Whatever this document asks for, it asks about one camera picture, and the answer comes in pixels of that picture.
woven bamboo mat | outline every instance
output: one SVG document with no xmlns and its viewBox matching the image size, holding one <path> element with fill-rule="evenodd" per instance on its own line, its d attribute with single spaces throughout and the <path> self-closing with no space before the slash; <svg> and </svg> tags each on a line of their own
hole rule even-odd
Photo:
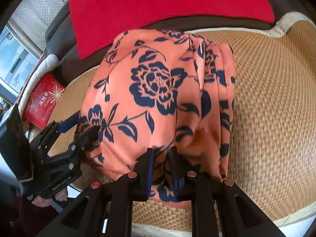
<svg viewBox="0 0 316 237">
<path fill-rule="evenodd" d="M 295 23 L 281 38 L 244 31 L 201 33 L 234 50 L 237 82 L 229 175 L 271 220 L 316 200 L 316 28 Z M 80 109 L 96 69 L 65 90 L 50 121 Z M 74 129 L 60 136 L 50 155 L 63 151 Z M 109 181 L 83 165 L 74 182 Z M 170 230 L 191 230 L 191 212 L 157 201 L 135 202 L 133 222 Z"/>
</svg>

navy rose print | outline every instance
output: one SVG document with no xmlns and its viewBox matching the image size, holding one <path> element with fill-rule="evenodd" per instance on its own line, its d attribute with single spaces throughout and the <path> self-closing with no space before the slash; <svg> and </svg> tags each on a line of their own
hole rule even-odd
<svg viewBox="0 0 316 237">
<path fill-rule="evenodd" d="M 173 189 L 166 183 L 166 185 L 160 185 L 157 188 L 159 198 L 163 201 L 178 202 L 178 199 L 174 196 Z"/>
<path fill-rule="evenodd" d="M 212 83 L 216 78 L 216 69 L 215 69 L 215 59 L 217 58 L 216 54 L 213 54 L 213 51 L 206 50 L 205 54 L 205 73 L 204 73 L 204 82 Z"/>
<path fill-rule="evenodd" d="M 101 106 L 99 104 L 89 109 L 88 117 L 83 116 L 79 118 L 77 129 L 75 132 L 75 138 L 79 134 L 83 134 L 84 131 L 87 130 L 91 126 L 100 126 L 100 128 L 106 128 L 106 121 L 105 119 L 103 119 L 103 113 L 101 111 Z M 99 147 L 102 139 L 103 139 L 103 134 L 99 132 L 98 141 L 94 142 L 90 148 L 87 148 L 87 151 L 92 151 L 95 148 Z"/>
<path fill-rule="evenodd" d="M 167 34 L 169 37 L 175 37 L 179 39 L 185 33 L 182 31 L 173 31 L 173 30 L 161 30 L 162 33 Z"/>
<path fill-rule="evenodd" d="M 105 97 L 104 97 L 104 101 L 108 102 L 110 100 L 110 95 L 106 94 L 106 84 L 109 83 L 109 77 L 105 78 L 105 79 L 101 79 L 100 81 L 98 81 L 93 87 L 95 89 L 99 89 L 103 86 L 103 90 L 102 93 L 105 93 Z"/>
<path fill-rule="evenodd" d="M 153 108 L 155 105 L 163 115 L 173 115 L 177 107 L 177 89 L 188 75 L 184 69 L 169 71 L 160 61 L 147 66 L 140 64 L 131 70 L 130 93 L 135 102 L 143 107 Z"/>
</svg>

red box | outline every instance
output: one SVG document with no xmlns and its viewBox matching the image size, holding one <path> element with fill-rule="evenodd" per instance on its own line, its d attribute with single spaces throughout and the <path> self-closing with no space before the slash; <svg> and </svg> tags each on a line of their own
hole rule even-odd
<svg viewBox="0 0 316 237">
<path fill-rule="evenodd" d="M 24 109 L 26 121 L 44 129 L 65 88 L 51 75 L 45 74 L 35 86 Z"/>
</svg>

human hand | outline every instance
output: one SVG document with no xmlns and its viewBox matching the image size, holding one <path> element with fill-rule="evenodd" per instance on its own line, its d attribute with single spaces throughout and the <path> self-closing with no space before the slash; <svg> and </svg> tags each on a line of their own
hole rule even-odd
<svg viewBox="0 0 316 237">
<path fill-rule="evenodd" d="M 67 188 L 64 188 L 62 189 L 60 192 L 56 193 L 55 194 L 55 199 L 57 201 L 64 201 L 64 200 L 67 200 L 68 198 L 68 191 L 67 191 Z M 45 208 L 45 207 L 48 207 L 51 202 L 53 201 L 52 198 L 50 199 L 44 199 L 42 198 L 41 196 L 37 196 L 33 201 L 32 201 L 32 204 L 38 206 L 38 207 L 41 207 L 41 208 Z"/>
</svg>

